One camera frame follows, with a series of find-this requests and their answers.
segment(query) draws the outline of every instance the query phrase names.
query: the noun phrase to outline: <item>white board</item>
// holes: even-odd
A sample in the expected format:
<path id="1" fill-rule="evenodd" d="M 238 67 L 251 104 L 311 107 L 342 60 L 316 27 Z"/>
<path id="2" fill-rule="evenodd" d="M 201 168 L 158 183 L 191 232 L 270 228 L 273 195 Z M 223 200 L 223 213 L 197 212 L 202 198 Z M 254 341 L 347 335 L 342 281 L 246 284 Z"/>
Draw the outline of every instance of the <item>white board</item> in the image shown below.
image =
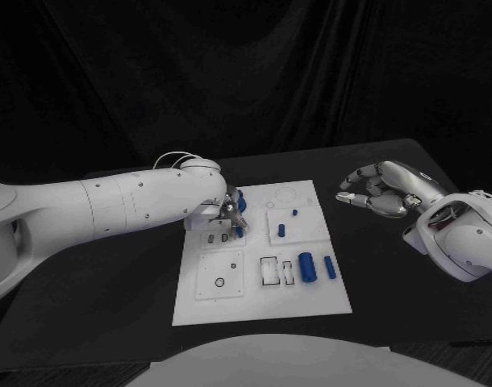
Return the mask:
<path id="1" fill-rule="evenodd" d="M 233 239 L 234 235 L 224 229 L 228 223 L 220 230 L 211 225 L 211 230 L 187 232 L 172 324 L 352 313 L 313 181 L 254 185 L 240 190 L 249 203 L 243 213 L 250 224 L 247 235 Z M 282 223 L 286 224 L 285 238 L 279 237 Z M 225 242 L 223 234 L 231 236 Z M 315 282 L 302 280 L 298 257 L 303 252 L 313 256 Z M 335 279 L 328 274 L 325 256 L 332 258 Z M 277 285 L 263 284 L 264 257 L 277 259 Z M 293 285 L 286 280 L 285 262 L 292 262 Z"/>

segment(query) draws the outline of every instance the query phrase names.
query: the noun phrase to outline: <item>blue cylinder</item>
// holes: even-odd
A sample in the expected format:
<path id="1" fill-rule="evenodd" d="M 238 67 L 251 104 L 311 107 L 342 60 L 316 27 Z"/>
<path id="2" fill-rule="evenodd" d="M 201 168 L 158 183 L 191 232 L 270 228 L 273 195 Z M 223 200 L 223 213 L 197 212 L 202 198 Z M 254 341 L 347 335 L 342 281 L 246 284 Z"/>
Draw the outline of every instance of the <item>blue cylinder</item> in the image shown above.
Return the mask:
<path id="1" fill-rule="evenodd" d="M 303 282 L 318 281 L 318 272 L 315 271 L 313 256 L 311 252 L 303 252 L 299 255 L 300 271 Z"/>
<path id="2" fill-rule="evenodd" d="M 240 209 L 240 212 L 244 212 L 246 209 L 249 208 L 249 203 L 246 202 L 244 198 L 240 198 L 237 200 L 237 208 Z"/>
<path id="3" fill-rule="evenodd" d="M 334 260 L 331 259 L 331 256 L 325 257 L 325 265 L 328 267 L 329 277 L 334 280 L 337 278 L 337 272 L 335 272 Z"/>

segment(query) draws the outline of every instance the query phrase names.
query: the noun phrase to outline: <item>tabletop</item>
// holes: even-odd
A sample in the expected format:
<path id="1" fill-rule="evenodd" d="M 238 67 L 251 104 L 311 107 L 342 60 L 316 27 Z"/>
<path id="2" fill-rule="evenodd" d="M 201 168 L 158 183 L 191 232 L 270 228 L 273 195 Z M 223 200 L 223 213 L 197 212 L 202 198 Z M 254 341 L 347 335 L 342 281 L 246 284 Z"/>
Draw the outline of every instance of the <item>tabletop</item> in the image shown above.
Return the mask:
<path id="1" fill-rule="evenodd" d="M 492 273 L 472 283 L 452 278 L 403 240 L 416 213 L 383 218 L 335 198 L 348 174 L 384 160 L 404 162 L 459 192 L 413 139 L 217 160 L 234 186 L 313 181 L 352 314 L 174 327 L 178 222 L 75 246 L 35 269 L 0 325 L 0 371 L 162 361 L 215 340 L 264 333 L 374 346 L 492 339 Z M 354 191 L 364 193 L 364 184 Z"/>

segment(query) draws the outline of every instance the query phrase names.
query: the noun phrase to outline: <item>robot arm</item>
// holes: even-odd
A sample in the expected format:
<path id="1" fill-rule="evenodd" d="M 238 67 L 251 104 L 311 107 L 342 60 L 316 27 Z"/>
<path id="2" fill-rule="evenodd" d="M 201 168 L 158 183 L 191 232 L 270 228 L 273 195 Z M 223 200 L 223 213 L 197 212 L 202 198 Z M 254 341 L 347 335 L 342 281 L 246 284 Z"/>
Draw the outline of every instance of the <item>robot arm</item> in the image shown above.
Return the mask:
<path id="1" fill-rule="evenodd" d="M 373 197 L 341 192 L 338 200 L 388 218 L 409 210 L 422 215 L 403 234 L 406 242 L 459 280 L 475 281 L 492 271 L 492 198 L 484 191 L 449 194 L 437 181 L 399 161 L 361 168 L 341 189 L 368 178 Z"/>
<path id="2" fill-rule="evenodd" d="M 220 165 L 188 160 L 152 169 L 45 185 L 0 184 L 0 297 L 44 260 L 65 248 L 187 219 L 214 219 L 247 230 L 238 193 Z"/>

